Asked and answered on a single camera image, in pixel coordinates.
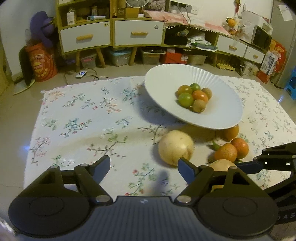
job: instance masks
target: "orange bucket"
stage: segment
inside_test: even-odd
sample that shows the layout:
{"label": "orange bucket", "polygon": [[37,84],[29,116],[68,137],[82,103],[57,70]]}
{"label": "orange bucket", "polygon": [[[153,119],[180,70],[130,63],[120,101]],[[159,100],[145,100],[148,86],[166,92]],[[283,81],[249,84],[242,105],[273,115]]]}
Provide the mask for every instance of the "orange bucket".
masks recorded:
{"label": "orange bucket", "polygon": [[42,43],[26,47],[31,66],[35,74],[35,81],[42,82],[57,74],[52,49],[46,49]]}

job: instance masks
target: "blue crate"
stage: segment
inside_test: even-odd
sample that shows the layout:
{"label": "blue crate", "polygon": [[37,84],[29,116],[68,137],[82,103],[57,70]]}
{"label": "blue crate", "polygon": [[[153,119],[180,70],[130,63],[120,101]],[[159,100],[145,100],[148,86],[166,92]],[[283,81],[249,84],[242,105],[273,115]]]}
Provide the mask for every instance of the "blue crate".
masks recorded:
{"label": "blue crate", "polygon": [[285,90],[289,93],[293,100],[296,100],[296,72],[292,72],[290,81],[287,83]]}

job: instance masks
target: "paper note on refrigerator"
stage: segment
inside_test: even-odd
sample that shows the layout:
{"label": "paper note on refrigerator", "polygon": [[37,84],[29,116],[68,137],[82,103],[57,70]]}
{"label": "paper note on refrigerator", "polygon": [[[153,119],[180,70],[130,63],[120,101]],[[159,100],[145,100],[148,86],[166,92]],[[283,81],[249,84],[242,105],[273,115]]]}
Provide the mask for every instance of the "paper note on refrigerator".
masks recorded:
{"label": "paper note on refrigerator", "polygon": [[293,17],[290,12],[290,9],[286,4],[279,5],[279,10],[281,11],[281,15],[283,16],[284,21],[292,21]]}

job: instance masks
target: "white wall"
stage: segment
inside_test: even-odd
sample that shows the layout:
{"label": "white wall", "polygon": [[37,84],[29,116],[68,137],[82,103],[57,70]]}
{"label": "white wall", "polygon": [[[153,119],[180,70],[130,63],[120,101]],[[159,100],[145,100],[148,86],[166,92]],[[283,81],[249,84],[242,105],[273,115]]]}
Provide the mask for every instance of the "white wall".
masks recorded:
{"label": "white wall", "polygon": [[[226,18],[234,16],[234,0],[177,0],[178,2],[195,5],[199,8],[198,17],[209,23],[221,25]],[[246,3],[248,11],[257,13],[265,18],[271,18],[273,8],[272,0],[241,0]]]}
{"label": "white wall", "polygon": [[6,0],[0,6],[1,37],[12,75],[21,72],[18,54],[26,45],[25,30],[39,11],[55,16],[55,0]]}

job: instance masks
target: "kiwi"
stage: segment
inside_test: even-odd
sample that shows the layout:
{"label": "kiwi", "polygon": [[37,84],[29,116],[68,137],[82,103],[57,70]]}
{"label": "kiwi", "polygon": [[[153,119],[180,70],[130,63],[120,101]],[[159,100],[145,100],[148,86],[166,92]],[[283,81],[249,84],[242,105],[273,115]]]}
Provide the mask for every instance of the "kiwi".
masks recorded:
{"label": "kiwi", "polygon": [[196,113],[201,113],[205,110],[206,105],[206,102],[203,100],[195,100],[192,109]]}
{"label": "kiwi", "polygon": [[204,92],[206,94],[206,96],[208,97],[208,99],[211,99],[212,98],[212,91],[209,89],[209,88],[203,88],[202,89],[202,92]]}

